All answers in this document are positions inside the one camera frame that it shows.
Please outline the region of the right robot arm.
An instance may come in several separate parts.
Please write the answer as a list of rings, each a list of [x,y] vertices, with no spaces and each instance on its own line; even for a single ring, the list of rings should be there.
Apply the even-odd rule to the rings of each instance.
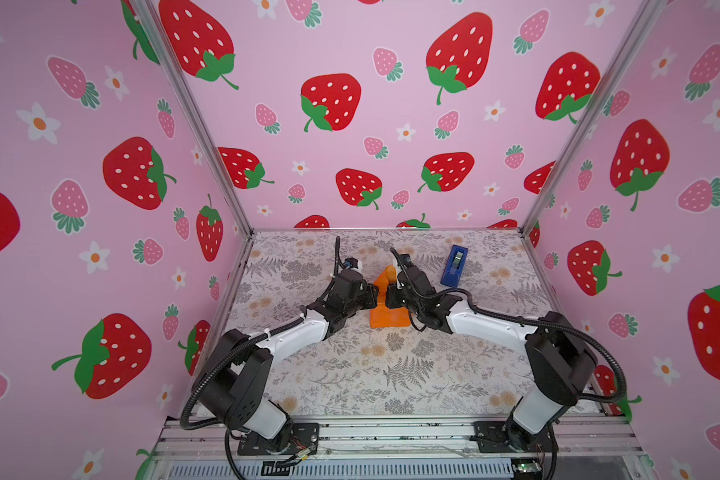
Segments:
[[[581,332],[557,312],[518,317],[480,310],[467,292],[437,292],[415,266],[395,267],[397,280],[386,294],[390,309],[405,307],[423,325],[451,335],[465,335],[522,352],[534,386],[513,408],[506,430],[538,435],[583,398],[597,358]]]

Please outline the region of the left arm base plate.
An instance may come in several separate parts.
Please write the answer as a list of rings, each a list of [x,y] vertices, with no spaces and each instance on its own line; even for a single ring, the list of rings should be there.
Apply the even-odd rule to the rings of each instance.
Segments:
[[[273,439],[253,431],[246,433],[238,443],[240,456],[296,455],[303,450],[314,451],[319,443],[320,424],[292,421]]]

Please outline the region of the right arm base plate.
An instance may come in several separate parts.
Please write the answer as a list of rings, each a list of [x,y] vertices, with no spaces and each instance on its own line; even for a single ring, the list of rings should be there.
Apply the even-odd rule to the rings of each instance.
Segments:
[[[539,433],[529,433],[514,421],[478,421],[469,440],[475,442],[481,453],[539,454],[557,453],[559,446],[551,424]]]

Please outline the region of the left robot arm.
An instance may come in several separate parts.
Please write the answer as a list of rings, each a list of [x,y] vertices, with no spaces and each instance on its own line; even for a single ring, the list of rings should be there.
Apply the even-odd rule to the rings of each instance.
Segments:
[[[329,339],[357,312],[374,309],[378,295],[376,285],[349,268],[335,274],[295,320],[258,334],[226,332],[197,375],[182,410],[181,427],[222,424],[230,430],[249,430],[281,450],[291,435],[292,420],[264,398],[273,365]]]

